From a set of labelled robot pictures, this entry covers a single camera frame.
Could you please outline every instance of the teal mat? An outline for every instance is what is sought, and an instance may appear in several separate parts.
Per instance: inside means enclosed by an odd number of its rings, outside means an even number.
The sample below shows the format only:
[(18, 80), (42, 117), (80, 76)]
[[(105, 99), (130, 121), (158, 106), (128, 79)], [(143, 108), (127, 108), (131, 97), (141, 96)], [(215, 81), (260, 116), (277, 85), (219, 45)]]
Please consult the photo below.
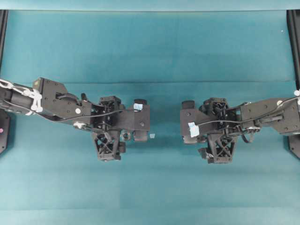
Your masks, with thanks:
[[(243, 101), (291, 97), (294, 82), (68, 84), (67, 88), (75, 94), (85, 91), (93, 101), (111, 94), (126, 105), (136, 97), (148, 99), (151, 133), (156, 137), (147, 143), (129, 142), (121, 161), (103, 163), (97, 160), (89, 133), (39, 117), (17, 116), (11, 145), (0, 156), (0, 210), (5, 222), (30, 224), (37, 219), (43, 224), (63, 224), (73, 221), (77, 210), (83, 209), (88, 211), (80, 211), (74, 224), (85, 219), (130, 224), (134, 218), (147, 224), (149, 210), (154, 209), (160, 213), (149, 221), (160, 223), (164, 217), (162, 224), (195, 223), (201, 218), (211, 218), (202, 221), (204, 224), (223, 224), (224, 211), (217, 213), (222, 209), (245, 213), (226, 217), (229, 224), (250, 224), (262, 209), (273, 207), (282, 209), (280, 221), (299, 218), (292, 208), (300, 207), (300, 161), (289, 152), (283, 136), (265, 128), (252, 144), (239, 139), (231, 164), (209, 165), (197, 152), (201, 145), (182, 143), (179, 124), (183, 100), (196, 99), (199, 105), (209, 97), (222, 96), (234, 106)], [(100, 214), (86, 218), (83, 212), (89, 214), (92, 209)], [(171, 216), (170, 210), (180, 209), (181, 214), (177, 211)], [(11, 218), (11, 210), (21, 210), (15, 215), (24, 221)], [(103, 210), (121, 216), (112, 219), (109, 213), (103, 217)]]
[(252, 144), (239, 139), (228, 165), (207, 164), (203, 145), (180, 137), (184, 100), (223, 97), (235, 106), (293, 96), (284, 11), (14, 11), (3, 57), (1, 78), (13, 82), (43, 76), (95, 102), (147, 99), (156, 137), (103, 163), (89, 133), (13, 116), (0, 155), (0, 224), (299, 223), (300, 160), (285, 137), (266, 127)]
[(290, 81), (285, 11), (11, 11), (1, 77), (71, 83)]
[(298, 9), (298, 0), (1, 0), (1, 9), (72, 11), (250, 11)]

